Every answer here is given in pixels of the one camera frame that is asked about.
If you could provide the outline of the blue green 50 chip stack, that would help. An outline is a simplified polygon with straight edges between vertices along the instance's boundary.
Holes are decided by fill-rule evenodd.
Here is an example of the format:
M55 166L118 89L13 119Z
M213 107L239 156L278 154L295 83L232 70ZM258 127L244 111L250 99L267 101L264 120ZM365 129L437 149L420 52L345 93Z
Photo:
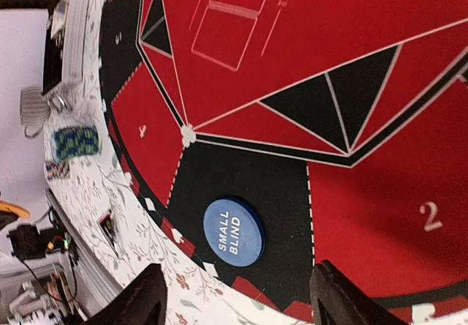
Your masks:
M52 154L56 162L99 153L99 134L95 126L65 127L52 134Z

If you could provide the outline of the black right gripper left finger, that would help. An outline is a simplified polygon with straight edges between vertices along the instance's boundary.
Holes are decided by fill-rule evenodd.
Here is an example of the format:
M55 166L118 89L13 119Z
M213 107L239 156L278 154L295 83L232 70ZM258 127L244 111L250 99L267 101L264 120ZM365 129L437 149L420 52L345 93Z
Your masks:
M149 264L109 305L84 322L165 325L167 286L160 264Z

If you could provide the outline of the blue small blind button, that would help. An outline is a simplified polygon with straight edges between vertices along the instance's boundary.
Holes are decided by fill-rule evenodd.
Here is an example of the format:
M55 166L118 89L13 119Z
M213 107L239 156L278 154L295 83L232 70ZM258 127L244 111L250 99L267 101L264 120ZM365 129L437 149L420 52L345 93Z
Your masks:
M260 218L247 202L237 197L218 198L208 205L203 232L213 252L231 266L251 266L265 249Z

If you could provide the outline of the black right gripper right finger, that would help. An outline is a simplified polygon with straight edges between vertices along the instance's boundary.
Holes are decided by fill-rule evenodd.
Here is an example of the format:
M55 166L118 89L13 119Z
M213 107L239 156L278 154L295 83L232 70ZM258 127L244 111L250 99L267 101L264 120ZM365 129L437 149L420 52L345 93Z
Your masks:
M368 298L328 260L313 266L309 288L312 316L316 324L404 323Z

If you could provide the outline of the orange big blind button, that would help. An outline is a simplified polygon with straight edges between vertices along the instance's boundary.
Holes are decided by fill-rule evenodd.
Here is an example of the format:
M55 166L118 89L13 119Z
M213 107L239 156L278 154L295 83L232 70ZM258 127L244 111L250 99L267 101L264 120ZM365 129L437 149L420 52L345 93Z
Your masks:
M20 219L29 219L31 217L29 210L6 201L0 201L0 210L1 212L16 214Z

